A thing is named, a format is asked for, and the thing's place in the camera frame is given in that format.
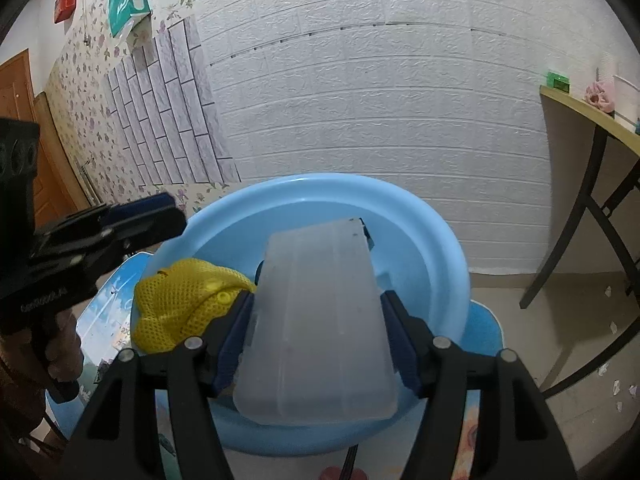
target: human hand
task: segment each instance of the human hand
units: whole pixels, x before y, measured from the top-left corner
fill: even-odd
[[[84,357],[80,337],[76,333],[76,316],[71,309],[56,314],[60,331],[47,344],[49,361],[46,374],[61,382],[75,381],[82,373]],[[10,336],[0,336],[0,356],[7,366],[35,383],[45,386],[47,377],[31,349],[31,330],[24,329]]]

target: pink towel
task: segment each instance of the pink towel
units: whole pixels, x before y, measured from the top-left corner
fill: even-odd
[[[603,81],[594,81],[587,86],[584,100],[604,113],[610,114],[615,109],[613,85]]]

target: black metal table leg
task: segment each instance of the black metal table leg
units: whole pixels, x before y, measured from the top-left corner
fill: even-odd
[[[628,175],[624,178],[616,190],[611,193],[611,196],[607,198],[602,205],[604,214],[609,218],[615,209],[620,205],[625,197],[631,192],[631,190],[638,186],[638,180],[640,180],[640,160],[636,162]]]
[[[602,157],[604,156],[604,149],[607,145],[607,136],[609,134],[601,126],[596,124],[595,131],[593,133],[593,144],[591,145],[591,154],[589,155],[589,161],[587,163],[587,169],[584,172],[582,178],[582,184],[580,184],[580,190],[578,196],[575,198],[574,207],[569,213],[569,218],[566,220],[566,224],[560,233],[560,237],[556,242],[551,254],[546,259],[545,264],[536,276],[533,283],[529,285],[529,288],[524,293],[520,300],[520,308],[527,308],[531,301],[540,292],[542,286],[549,279],[551,273],[556,268],[556,265],[562,258],[562,255],[566,251],[566,248],[574,237],[575,230],[578,228],[578,224],[582,219],[584,210],[587,208],[586,198],[590,197],[593,187],[596,184],[598,178],[598,172],[600,171],[600,165],[602,164]]]
[[[582,368],[578,369],[567,378],[564,378],[558,384],[554,384],[552,387],[544,390],[542,394],[545,396],[545,399],[553,397],[567,388],[570,388],[578,381],[583,380],[587,375],[596,371],[615,354],[620,352],[636,335],[638,335],[638,333],[640,333],[640,317],[637,317],[613,343],[607,346]]]
[[[623,269],[625,269],[625,274],[629,281],[631,282],[631,286],[636,297],[636,301],[640,304],[640,272],[634,263],[631,254],[626,248],[626,245],[620,238],[620,235],[616,231],[615,227],[609,221],[609,218],[602,211],[598,203],[593,199],[593,197],[588,196],[585,198],[584,203],[586,208],[589,210],[589,213],[593,215],[596,222],[604,232],[607,240],[611,244],[611,247],[616,253],[616,256],[620,260],[620,264],[622,264]],[[578,381],[585,378],[590,373],[597,370],[600,366],[606,363],[609,359],[611,359],[615,354],[617,354],[620,350],[622,350],[638,333],[640,333],[640,317],[638,317],[627,329],[618,336],[618,338],[607,346],[602,352],[600,352],[596,357],[594,357],[591,361],[581,367],[579,370],[575,371],[573,374],[560,381],[558,384],[555,384],[551,388],[546,389],[543,392],[545,398],[549,398],[562,392],[563,390],[573,386]]]

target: wooden tabletop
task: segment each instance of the wooden tabletop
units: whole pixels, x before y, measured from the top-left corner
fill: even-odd
[[[571,97],[569,94],[565,94],[555,88],[540,85],[540,95],[553,99],[553,101],[557,101],[567,108],[571,108],[571,110],[578,112],[580,115],[584,115],[589,120],[607,130],[637,156],[640,156],[640,135],[630,132],[622,124],[617,123],[613,117],[594,108],[587,102]]]

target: blue plastic basin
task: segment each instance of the blue plastic basin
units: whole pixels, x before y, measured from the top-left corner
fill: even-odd
[[[192,256],[253,278],[272,233],[351,217],[364,220],[375,243],[371,258],[380,287],[395,289],[409,313],[426,320],[435,335],[459,342],[470,285],[458,240],[423,200],[364,176],[295,175],[236,191],[194,215],[182,236],[165,242],[143,278]],[[132,327],[137,319],[134,304]],[[210,405],[224,447],[267,456],[317,454],[357,444],[414,407],[416,397],[399,378],[398,384],[398,411],[373,422],[261,426],[236,412],[229,400]]]

